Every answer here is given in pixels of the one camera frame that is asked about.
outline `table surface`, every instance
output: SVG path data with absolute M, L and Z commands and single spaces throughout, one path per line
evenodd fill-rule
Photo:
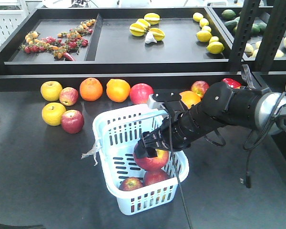
M 0 92 L 0 223 L 43 224 L 48 229 L 188 228 L 180 191 L 172 202 L 126 216 L 109 193 L 102 166 L 92 157 L 92 122 L 96 115 L 131 105 L 80 100 L 84 129 L 70 135 L 41 118 L 47 102 L 39 92 Z M 248 129 L 219 130 L 227 144 L 218 148 L 198 139 L 184 152 L 190 172 L 182 183 L 196 229 L 286 229 L 286 162 L 270 137 L 254 150 L 252 188 L 240 184 L 247 153 Z

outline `white pegboard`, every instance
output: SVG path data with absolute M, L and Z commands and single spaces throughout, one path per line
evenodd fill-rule
M 0 6 L 19 6 L 20 10 L 0 10 L 0 46 L 28 16 L 25 0 L 1 0 Z
M 0 46 L 25 19 L 23 10 L 0 10 Z

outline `black cable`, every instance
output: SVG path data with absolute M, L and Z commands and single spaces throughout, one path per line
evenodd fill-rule
M 177 181 L 178 181 L 178 186 L 179 186 L 179 189 L 180 189 L 180 192 L 181 192 L 181 200 L 182 200 L 182 204 L 183 204 L 183 207 L 184 207 L 186 219 L 187 219 L 187 222 L 189 224 L 189 228 L 193 229 L 191 218 L 190 218 L 190 215 L 189 215 L 186 203 L 185 203 L 184 194 L 183 194 L 183 190 L 182 190 L 182 187 L 181 187 L 181 182 L 180 182 L 180 179 L 179 179 L 179 173 L 178 173 L 178 169 L 177 169 L 177 165 L 176 165 L 176 161 L 175 161 L 175 154 L 174 154 L 174 151 L 173 151 L 173 140 L 172 140 L 172 118 L 171 118 L 170 115 L 168 115 L 168 119 L 169 119 L 169 123 L 170 123 L 168 129 L 169 129 L 171 155 L 172 155 L 172 158 L 173 158 L 173 166 L 174 166 L 174 169 L 175 169 L 176 178 L 177 178 Z

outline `white basket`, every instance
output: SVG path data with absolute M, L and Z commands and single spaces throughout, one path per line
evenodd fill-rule
M 168 180 L 145 186 L 134 191 L 121 191 L 120 183 L 127 177 L 143 179 L 145 170 L 136 165 L 133 148 L 140 134 L 152 131 L 162 124 L 163 110 L 150 109 L 139 104 L 99 114 L 92 128 L 98 146 L 102 169 L 108 190 L 117 198 L 120 211 L 133 215 L 173 200 L 178 187 L 172 155 L 163 170 L 171 177 Z M 188 160 L 183 151 L 175 153 L 180 181 L 189 172 Z

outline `lemon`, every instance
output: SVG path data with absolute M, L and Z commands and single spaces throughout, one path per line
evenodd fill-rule
M 211 27 L 210 27 L 210 26 L 207 26 L 207 25 L 203 26 L 203 27 L 201 28 L 201 30 L 206 30 L 206 31 L 212 32 Z
M 160 21 L 160 16 L 156 13 L 147 13 L 144 16 L 144 19 L 148 21 L 151 25 L 156 25 Z
M 165 33 L 158 29 L 158 28 L 151 28 L 149 29 L 149 32 L 152 32 L 153 33 L 153 37 L 156 39 L 156 41 L 162 41 L 163 38 L 165 37 Z
M 204 27 L 205 25 L 209 25 L 209 21 L 207 18 L 202 18 L 200 21 L 199 21 L 199 26 L 200 28 Z
M 150 23 L 143 18 L 139 18 L 136 23 L 142 25 L 145 28 L 145 30 L 151 26 Z
M 200 42 L 209 42 L 212 34 L 206 30 L 200 30 L 198 33 L 196 33 L 196 37 Z
M 219 41 L 219 37 L 213 36 L 213 37 L 211 37 L 211 39 L 209 40 L 209 43 L 218 42 L 218 41 Z
M 206 48 L 210 53 L 212 54 L 219 54 L 221 53 L 225 48 L 224 45 L 221 42 L 212 42 L 210 43 Z
M 132 35 L 136 37 L 141 37 L 145 34 L 145 28 L 138 23 L 131 24 L 129 30 L 132 33 Z
M 202 18 L 204 18 L 204 16 L 201 13 L 196 12 L 193 14 L 193 20 L 196 22 L 199 22 Z
M 61 116 L 66 108 L 61 103 L 49 103 L 42 109 L 42 119 L 46 124 L 57 126 L 61 124 Z

